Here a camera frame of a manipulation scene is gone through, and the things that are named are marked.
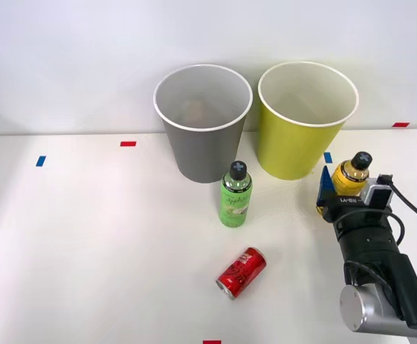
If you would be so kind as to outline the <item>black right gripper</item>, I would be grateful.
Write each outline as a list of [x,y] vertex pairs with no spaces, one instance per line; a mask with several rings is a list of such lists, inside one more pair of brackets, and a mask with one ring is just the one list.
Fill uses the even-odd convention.
[[374,227],[387,228],[389,217],[397,220],[391,210],[369,207],[358,196],[336,196],[327,166],[323,167],[320,176],[316,206],[322,207],[323,219],[332,224],[336,234]]

